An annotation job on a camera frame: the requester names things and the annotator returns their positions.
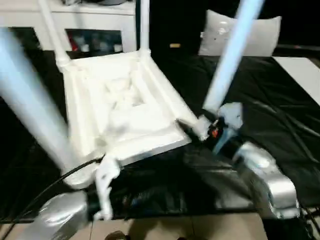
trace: black fabric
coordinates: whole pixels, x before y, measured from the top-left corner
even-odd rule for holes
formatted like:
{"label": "black fabric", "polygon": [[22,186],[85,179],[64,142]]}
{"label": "black fabric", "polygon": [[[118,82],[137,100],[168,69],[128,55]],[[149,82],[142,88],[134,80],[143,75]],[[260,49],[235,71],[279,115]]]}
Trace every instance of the black fabric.
{"label": "black fabric", "polygon": [[[66,117],[63,78],[52,52],[32,52],[32,63]],[[218,57],[153,55],[195,114],[201,107]],[[226,96],[243,103],[241,134],[266,148],[294,182],[304,206],[320,206],[320,106],[273,58],[244,57]],[[10,222],[60,176],[43,149],[1,102],[10,134],[1,149],[0,221]],[[232,168],[199,145],[189,144],[126,166],[112,182],[115,218],[204,215],[254,211],[248,189]],[[58,184],[20,222],[32,221],[51,197],[71,191]]]}
{"label": "black fabric", "polygon": [[286,220],[262,219],[268,239],[281,240],[314,240],[312,227],[301,218]]}

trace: white styrofoam block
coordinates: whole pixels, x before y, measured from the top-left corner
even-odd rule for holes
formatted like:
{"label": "white styrofoam block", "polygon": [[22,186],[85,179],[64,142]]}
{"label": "white styrofoam block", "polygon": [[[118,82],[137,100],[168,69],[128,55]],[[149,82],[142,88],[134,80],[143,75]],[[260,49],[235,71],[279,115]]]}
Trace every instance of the white styrofoam block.
{"label": "white styrofoam block", "polygon": [[129,164],[189,142],[175,124],[197,118],[149,55],[81,58],[63,68],[71,142],[85,160]]}

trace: light blue pole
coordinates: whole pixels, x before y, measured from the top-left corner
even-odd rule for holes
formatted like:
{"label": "light blue pole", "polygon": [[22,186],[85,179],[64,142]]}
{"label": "light blue pole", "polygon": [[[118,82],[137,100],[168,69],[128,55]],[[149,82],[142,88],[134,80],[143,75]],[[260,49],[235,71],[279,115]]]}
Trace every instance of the light blue pole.
{"label": "light blue pole", "polygon": [[253,22],[263,3],[264,0],[241,0],[236,13],[236,24],[213,76],[203,104],[204,109],[217,112],[222,105],[247,45]]}

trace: white plastic frame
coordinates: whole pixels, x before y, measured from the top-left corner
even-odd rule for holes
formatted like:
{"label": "white plastic frame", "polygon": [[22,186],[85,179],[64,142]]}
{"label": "white plastic frame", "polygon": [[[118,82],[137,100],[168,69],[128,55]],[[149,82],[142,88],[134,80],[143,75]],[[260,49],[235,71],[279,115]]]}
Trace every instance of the white plastic frame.
{"label": "white plastic frame", "polygon": [[[64,51],[47,0],[38,2],[63,73],[69,137],[79,164],[107,154],[126,165],[189,142],[175,120],[193,124],[197,118],[150,56],[149,0],[141,1],[139,51],[75,60]],[[141,103],[120,93],[137,95]]]}

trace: black cable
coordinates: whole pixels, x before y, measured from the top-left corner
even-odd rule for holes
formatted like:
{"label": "black cable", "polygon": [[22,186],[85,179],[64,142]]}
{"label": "black cable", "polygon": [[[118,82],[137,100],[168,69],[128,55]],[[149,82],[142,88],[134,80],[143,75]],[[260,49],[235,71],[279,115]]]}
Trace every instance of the black cable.
{"label": "black cable", "polygon": [[54,181],[53,183],[51,183],[49,186],[47,186],[42,192],[40,192],[22,211],[21,213],[13,220],[13,224],[11,224],[11,226],[6,230],[6,232],[4,233],[4,235],[2,235],[0,240],[6,240],[6,238],[8,237],[8,235],[12,232],[12,230],[14,229],[14,227],[17,224],[17,221],[24,216],[25,212],[29,210],[30,207],[32,207],[37,201],[38,199],[45,194],[49,189],[51,189],[54,185],[56,185],[57,183],[61,182],[62,180],[64,180],[65,178],[69,177],[70,175],[74,174],[75,172],[83,169],[84,167],[93,164],[93,163],[97,163],[100,162],[101,159],[94,159],[94,160],[90,160],[87,161],[83,164],[81,164],[80,166],[77,166],[76,168],[70,170],[69,172],[63,174],[61,177],[59,177],[56,181]]}
{"label": "black cable", "polygon": [[316,231],[318,232],[318,234],[320,235],[320,226],[319,224],[317,223],[315,217],[313,216],[313,214],[310,212],[310,210],[304,206],[301,205],[301,203],[299,203],[301,208],[303,208],[306,213],[307,213],[307,216],[310,218],[311,222],[313,223],[314,225],[314,228],[316,229]]}

